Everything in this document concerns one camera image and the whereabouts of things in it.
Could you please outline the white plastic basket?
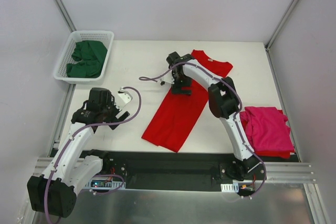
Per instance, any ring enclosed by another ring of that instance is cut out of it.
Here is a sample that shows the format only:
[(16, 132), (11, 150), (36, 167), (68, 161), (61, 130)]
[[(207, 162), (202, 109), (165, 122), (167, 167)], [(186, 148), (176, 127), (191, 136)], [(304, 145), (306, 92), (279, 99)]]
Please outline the white plastic basket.
[[(72, 54), (76, 47), (76, 43), (83, 40), (94, 40), (100, 41), (104, 44), (107, 49), (107, 55), (105, 57), (105, 61), (102, 65), (102, 70), (100, 76), (96, 78), (70, 78), (67, 77), (66, 68), (68, 63), (75, 63), (72, 58)], [(111, 55), (112, 44), (114, 40), (114, 33), (112, 31), (107, 30), (77, 30), (73, 31), (65, 45), (64, 48), (58, 58), (57, 64), (54, 68), (53, 76), (56, 80), (62, 80), (69, 84), (96, 84), (102, 82), (104, 79), (104, 74), (106, 71), (107, 63), (109, 61), (109, 57)]]

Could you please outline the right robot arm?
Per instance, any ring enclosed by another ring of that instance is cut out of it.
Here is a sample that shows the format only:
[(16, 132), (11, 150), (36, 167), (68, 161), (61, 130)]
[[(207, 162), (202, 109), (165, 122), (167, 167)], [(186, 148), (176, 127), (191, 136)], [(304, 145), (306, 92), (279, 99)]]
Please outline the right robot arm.
[(196, 81), (207, 92), (208, 106), (212, 115), (218, 118), (226, 129), (233, 147), (235, 162), (225, 169), (226, 176), (243, 181), (255, 173), (261, 163), (250, 145), (240, 121), (242, 101), (238, 96), (232, 78), (222, 78), (206, 69), (190, 54), (180, 56), (173, 52), (166, 58), (172, 78), (169, 81), (174, 95), (192, 95), (188, 90)]

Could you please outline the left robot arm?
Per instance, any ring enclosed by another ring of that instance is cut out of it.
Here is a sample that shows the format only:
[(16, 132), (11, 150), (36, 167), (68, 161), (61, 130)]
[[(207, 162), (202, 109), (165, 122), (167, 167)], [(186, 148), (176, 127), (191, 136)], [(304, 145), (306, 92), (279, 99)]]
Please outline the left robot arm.
[(88, 99), (72, 115), (69, 132), (52, 161), (39, 176), (28, 180), (32, 210), (67, 218), (78, 194), (94, 175), (111, 176), (113, 169), (106, 151), (91, 150), (81, 164), (77, 160), (98, 127), (107, 124), (114, 130), (129, 117), (129, 112), (122, 109), (131, 101), (125, 90), (116, 95), (105, 88), (90, 90)]

